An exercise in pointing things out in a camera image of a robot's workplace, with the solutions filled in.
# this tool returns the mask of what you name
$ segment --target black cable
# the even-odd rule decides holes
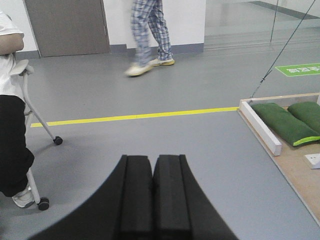
[[[275,29],[275,24],[276,24],[276,17],[277,17],[277,12],[278,12],[278,5],[279,5],[279,0],[276,1],[276,7],[275,7],[275,13],[274,13],[274,19],[273,19],[273,25],[272,25],[270,43],[272,42],[272,37],[273,37],[273,35],[274,35],[274,29]]]

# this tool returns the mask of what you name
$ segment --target door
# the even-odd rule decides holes
[[[109,52],[103,0],[24,0],[42,57]]]

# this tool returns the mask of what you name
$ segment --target white shoe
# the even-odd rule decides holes
[[[175,64],[175,60],[173,59],[173,58],[171,58],[171,59],[168,59],[168,60],[160,60],[160,59],[158,59],[158,58],[156,58],[156,59],[154,59],[154,60],[151,60],[150,62],[149,62],[149,64],[151,65],[151,66],[170,66],[170,65],[173,65],[173,64]]]
[[[19,207],[26,209],[30,207],[32,204],[35,203],[35,198],[31,192],[31,187],[29,186],[29,183],[26,185],[26,188],[18,192],[16,195],[12,197],[12,200],[14,203]]]
[[[150,71],[153,68],[150,64],[147,64],[145,66],[138,66],[136,63],[133,63],[131,67],[124,73],[127,76],[134,77],[134,76],[140,76],[148,71]]]

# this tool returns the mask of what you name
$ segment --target white shirt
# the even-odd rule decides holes
[[[24,33],[0,9],[0,36]],[[10,77],[9,72],[16,65],[13,54],[0,55],[0,95],[17,96],[23,100],[23,94],[17,76]]]

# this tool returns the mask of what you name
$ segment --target baseboard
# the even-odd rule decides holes
[[[127,45],[126,44],[110,45],[110,52],[113,54],[126,53],[127,52]]]
[[[263,1],[250,1],[249,3],[255,4],[255,5],[259,5],[261,7],[267,8],[267,9],[271,9],[271,10],[276,10],[277,5],[271,4],[271,3],[267,3],[267,2],[263,2]],[[295,11],[289,8],[285,8],[282,6],[278,6],[277,11],[286,15],[289,15],[291,17],[295,17],[298,19],[302,19],[305,15],[305,13],[300,12],[300,11]],[[319,19],[319,17],[317,16],[313,16],[313,15],[309,15],[307,14],[304,19]]]
[[[15,58],[19,60],[24,59],[39,59],[40,54],[38,50],[35,51],[18,51],[15,53]]]
[[[173,45],[172,47],[173,54],[191,54],[191,53],[202,53],[204,51],[204,43],[194,43],[194,44],[183,44],[183,45]],[[158,47],[151,47],[151,54],[157,54]],[[134,57],[136,54],[135,48],[128,48],[127,55],[128,57]]]

